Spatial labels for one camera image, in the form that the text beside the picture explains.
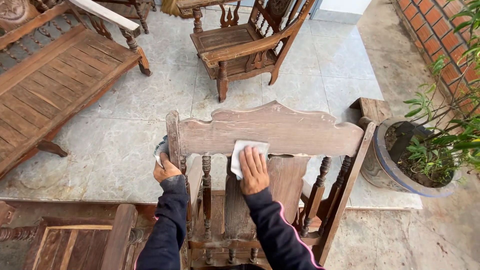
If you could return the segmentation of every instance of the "ceramic pot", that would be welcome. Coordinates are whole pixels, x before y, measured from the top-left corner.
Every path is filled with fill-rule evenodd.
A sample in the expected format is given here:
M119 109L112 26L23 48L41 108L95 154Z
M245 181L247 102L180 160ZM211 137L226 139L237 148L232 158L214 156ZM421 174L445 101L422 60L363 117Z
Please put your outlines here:
M361 174L372 185L393 191L415 193L427 197L445 197L452 194L458 187L457 180L460 179L460 172L456 171L452 175L452 180L443 186L425 187L403 174L392 161L385 145L385 134L390 126L403 121L408 120L405 117L390 117L378 126L360 169Z

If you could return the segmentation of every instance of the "wooden armchair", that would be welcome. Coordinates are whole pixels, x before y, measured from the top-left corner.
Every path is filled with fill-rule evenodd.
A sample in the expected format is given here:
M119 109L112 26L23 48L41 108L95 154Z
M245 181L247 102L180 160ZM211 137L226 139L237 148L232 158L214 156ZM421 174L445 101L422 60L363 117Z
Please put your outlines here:
M275 83L280 65L314 3L313 0L306 0L302 5L302 0L296 0L282 29L291 1L269 0L264 7L264 0L256 0L248 23L243 25L238 24L240 1L237 2L233 16L231 10L228 10L227 19L223 4L233 2L231 0L177 2L180 10L193 9L195 21L190 37L208 75L212 80L216 80L220 102L227 97L229 81L248 79L270 72L269 85ZM203 31L200 8L216 4L220 4L222 8L221 28Z
M270 143L267 166L273 199L284 205L285 219L297 228L305 244L313 246L315 260L323 265L374 129L374 123L367 124L365 131L351 123L335 124L335 117L326 112L294 111L276 101L249 110L219 109L212 113L210 122L179 121L176 111L169 113L167 134L172 163L185 174L187 156L202 155L201 160L194 159L186 177L191 199L187 208L188 246L183 252L185 268L212 269L242 263L269 268L259 250L261 245L240 182L229 164L224 198L216 194L212 200L210 155L224 154L230 163L236 139ZM302 177L310 157L315 155L326 157L315 185L309 188ZM340 172L333 172L338 173L336 182L328 198L322 200L330 157L341 155L346 156ZM305 210L298 213L301 197ZM315 216L322 224L318 231L309 232Z
M121 204L114 220L43 217L38 226L0 228L2 241L32 241L25 270L131 270L151 229L134 228L137 210Z
M135 37L140 26L91 0L65 0L29 16L25 0L0 5L0 178L39 150L65 157L51 142L82 108L97 101L127 71L138 65L151 75ZM97 33L76 8L90 16ZM72 10L76 22L65 13ZM128 48L113 41L103 20L119 27Z

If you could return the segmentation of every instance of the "dark sleeve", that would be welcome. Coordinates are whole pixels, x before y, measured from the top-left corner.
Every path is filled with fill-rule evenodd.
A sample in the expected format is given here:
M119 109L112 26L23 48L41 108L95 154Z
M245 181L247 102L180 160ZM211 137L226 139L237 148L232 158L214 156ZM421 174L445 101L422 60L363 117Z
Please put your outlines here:
M282 204L272 200L268 188L244 197L257 225L257 238L273 270L323 269L315 262L312 251L300 240L297 231L287 223Z
M136 270L180 269L179 250L186 233L188 195L185 176L172 176L160 183L157 221L144 249L138 256Z

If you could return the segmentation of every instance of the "chair seat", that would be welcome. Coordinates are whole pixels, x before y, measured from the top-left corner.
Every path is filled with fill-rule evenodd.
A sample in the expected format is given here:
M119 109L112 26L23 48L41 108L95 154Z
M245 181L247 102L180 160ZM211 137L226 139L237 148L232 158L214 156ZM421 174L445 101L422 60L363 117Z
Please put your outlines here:
M139 58L78 25L0 75L0 177Z
M193 44L195 45L199 54L260 39L259 35L249 24L203 31L201 33L190 34L190 37L192 38ZM228 60L227 76L244 73L248 59L249 56L247 55ZM265 60L265 67L274 65L275 62L276 55L269 50ZM218 66L213 68L207 66L205 67L207 68L210 78L215 80L218 74Z

